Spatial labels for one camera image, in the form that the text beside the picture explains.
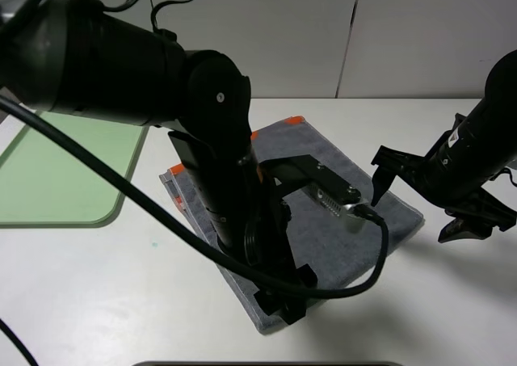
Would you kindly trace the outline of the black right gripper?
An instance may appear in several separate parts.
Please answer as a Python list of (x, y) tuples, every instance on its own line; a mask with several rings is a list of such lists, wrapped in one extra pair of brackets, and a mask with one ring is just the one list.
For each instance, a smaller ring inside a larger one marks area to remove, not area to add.
[(516, 225), (516, 211), (497, 200), (482, 185), (516, 155), (516, 145), (494, 134), (474, 133), (472, 121), (459, 113), (424, 156), (381, 146), (372, 160), (371, 206), (375, 207), (396, 177), (421, 197), (455, 219), (439, 233), (438, 242), (485, 240), (493, 227), (506, 231)]

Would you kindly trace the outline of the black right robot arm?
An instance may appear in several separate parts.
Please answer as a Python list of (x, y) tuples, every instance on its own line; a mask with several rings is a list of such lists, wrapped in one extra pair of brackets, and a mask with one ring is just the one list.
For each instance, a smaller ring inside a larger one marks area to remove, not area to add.
[(516, 224), (515, 210), (483, 185), (516, 158), (516, 53), (501, 58), (485, 82), (485, 94), (466, 116), (456, 114), (423, 155), (381, 146), (372, 160), (372, 205), (400, 178), (421, 197), (443, 209), (452, 221), (439, 233), (439, 242), (485, 240), (493, 229), (504, 232)]

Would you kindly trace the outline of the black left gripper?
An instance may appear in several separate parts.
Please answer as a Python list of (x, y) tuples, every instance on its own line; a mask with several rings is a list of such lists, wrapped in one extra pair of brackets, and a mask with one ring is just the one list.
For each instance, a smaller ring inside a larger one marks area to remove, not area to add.
[[(311, 266), (295, 264), (287, 235), (292, 214), (284, 197), (304, 191), (311, 183), (331, 192), (354, 187), (310, 155), (270, 159), (260, 164), (251, 159), (241, 165), (240, 171), (239, 191), (249, 202), (246, 215), (239, 217), (244, 222), (242, 237), (231, 243), (221, 242), (220, 246), (248, 267), (295, 286), (296, 295), (316, 288), (317, 275)], [(288, 325), (305, 317), (309, 302), (307, 297), (279, 298), (266, 289), (259, 289), (254, 299), (265, 314), (280, 311), (279, 316)]]

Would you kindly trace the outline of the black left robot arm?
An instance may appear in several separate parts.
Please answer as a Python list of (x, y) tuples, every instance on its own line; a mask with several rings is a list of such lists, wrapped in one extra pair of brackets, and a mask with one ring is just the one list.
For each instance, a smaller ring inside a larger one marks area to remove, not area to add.
[[(266, 314), (287, 323), (311, 299), (352, 297), (363, 285), (320, 289), (297, 266), (285, 197), (321, 189), (326, 203), (366, 211), (357, 191), (310, 155), (259, 162), (248, 115), (250, 79), (225, 54), (187, 51), (173, 32), (146, 31), (100, 0), (4, 0), (1, 107), (54, 141), (213, 262), (252, 281)], [(216, 231), (211, 247), (36, 110), (166, 128)]]

